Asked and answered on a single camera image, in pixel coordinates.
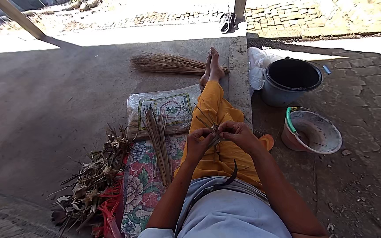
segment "black bucket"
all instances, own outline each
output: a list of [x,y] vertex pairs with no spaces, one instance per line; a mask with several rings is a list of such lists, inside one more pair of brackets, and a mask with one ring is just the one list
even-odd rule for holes
[[264,74],[262,100],[274,107],[289,105],[323,81],[320,69],[315,65],[289,57],[272,62]]

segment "floral cloth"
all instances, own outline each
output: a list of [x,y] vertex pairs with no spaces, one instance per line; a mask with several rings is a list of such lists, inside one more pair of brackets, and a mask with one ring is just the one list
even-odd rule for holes
[[[180,134],[166,138],[172,174],[180,165],[186,137],[187,134]],[[151,140],[133,144],[123,181],[126,202],[121,232],[126,238],[137,237],[145,229],[152,211],[166,191],[158,168],[154,177],[155,161],[156,155]]]

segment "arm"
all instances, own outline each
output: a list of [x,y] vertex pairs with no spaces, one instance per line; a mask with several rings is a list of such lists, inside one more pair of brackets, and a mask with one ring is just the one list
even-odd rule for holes
[[[205,139],[202,141],[199,140],[201,136],[205,136]],[[193,171],[213,139],[214,133],[210,133],[208,128],[197,129],[188,136],[188,154],[186,159],[180,166],[176,177],[174,177],[172,183],[167,188],[166,193],[156,205],[148,224],[146,224],[146,228],[164,228],[172,229],[173,231],[176,229],[177,220],[182,211]]]
[[327,232],[310,211],[301,196],[286,181],[272,155],[260,146],[257,137],[243,122],[225,122],[220,136],[233,141],[254,161],[271,208],[280,217],[293,238],[328,237]]

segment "plastic sack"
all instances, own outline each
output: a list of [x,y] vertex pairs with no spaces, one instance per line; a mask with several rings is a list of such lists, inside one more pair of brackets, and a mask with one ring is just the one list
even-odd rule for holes
[[264,71],[267,66],[283,57],[267,53],[257,47],[248,48],[249,61],[249,93],[254,93],[255,90],[262,89],[264,86]]
[[199,84],[171,91],[132,94],[127,99],[127,137],[137,141],[149,139],[145,111],[167,117],[166,134],[189,132],[192,112],[201,94]]

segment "foot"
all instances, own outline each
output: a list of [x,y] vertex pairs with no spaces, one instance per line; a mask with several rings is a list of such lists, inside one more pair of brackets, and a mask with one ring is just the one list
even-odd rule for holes
[[211,64],[211,53],[208,54],[207,60],[205,61],[205,73],[199,80],[199,87],[201,88],[201,92],[204,90],[205,84],[208,82],[209,73],[211,71],[210,64]]
[[224,77],[224,71],[219,66],[219,53],[215,50],[214,47],[211,47],[210,51],[211,63],[209,65],[210,73],[208,80],[216,80],[219,82],[219,80]]

